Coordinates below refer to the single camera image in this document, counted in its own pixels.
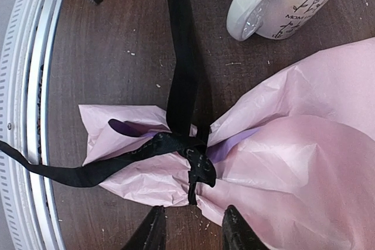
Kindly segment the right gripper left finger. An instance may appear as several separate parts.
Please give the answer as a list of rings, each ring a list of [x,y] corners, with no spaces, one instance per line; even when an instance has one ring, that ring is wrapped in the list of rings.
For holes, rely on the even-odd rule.
[[[165,208],[154,206],[122,250],[165,250],[165,248]]]

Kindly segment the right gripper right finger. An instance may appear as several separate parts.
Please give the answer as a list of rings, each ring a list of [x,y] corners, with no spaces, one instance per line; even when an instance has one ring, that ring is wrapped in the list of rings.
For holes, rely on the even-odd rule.
[[[224,250],[268,249],[234,205],[225,210],[222,229]]]

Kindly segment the purple tissue paper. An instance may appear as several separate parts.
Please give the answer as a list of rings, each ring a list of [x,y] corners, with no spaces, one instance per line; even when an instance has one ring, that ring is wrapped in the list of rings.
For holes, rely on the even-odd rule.
[[[122,122],[117,119],[110,119],[108,124],[117,133],[128,137],[141,138],[154,137],[156,135],[156,131],[142,133],[141,131],[137,130],[135,125]],[[249,138],[256,132],[258,132],[259,129],[260,127],[242,131],[224,141],[221,141],[213,146],[209,146],[207,149],[207,155],[209,159],[213,163],[219,163],[223,161],[227,157],[232,148],[234,148],[239,142]]]

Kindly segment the pink wrapping paper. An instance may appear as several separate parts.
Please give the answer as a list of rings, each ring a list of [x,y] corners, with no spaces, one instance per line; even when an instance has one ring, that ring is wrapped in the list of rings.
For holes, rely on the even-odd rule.
[[[374,248],[374,39],[317,52],[244,94],[207,146],[259,131],[197,185],[202,214],[237,207],[271,249]]]

